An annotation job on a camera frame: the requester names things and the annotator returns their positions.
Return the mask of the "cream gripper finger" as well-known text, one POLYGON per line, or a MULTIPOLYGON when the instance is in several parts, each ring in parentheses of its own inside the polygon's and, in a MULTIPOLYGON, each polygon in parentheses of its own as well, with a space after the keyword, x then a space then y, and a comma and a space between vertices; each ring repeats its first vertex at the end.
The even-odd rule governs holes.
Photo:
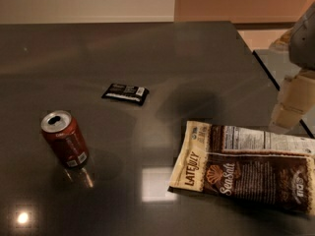
POLYGON ((295 76, 285 76, 271 115, 269 129, 285 134, 294 128, 315 105, 315 71, 300 70, 295 76))

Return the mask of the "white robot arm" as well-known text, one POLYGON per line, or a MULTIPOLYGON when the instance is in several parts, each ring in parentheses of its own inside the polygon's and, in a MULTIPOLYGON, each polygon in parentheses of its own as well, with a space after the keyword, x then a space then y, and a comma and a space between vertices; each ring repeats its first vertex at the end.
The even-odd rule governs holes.
POLYGON ((278 134, 290 131, 315 105, 315 3, 293 26, 288 56, 300 71, 283 79, 269 124, 278 134))

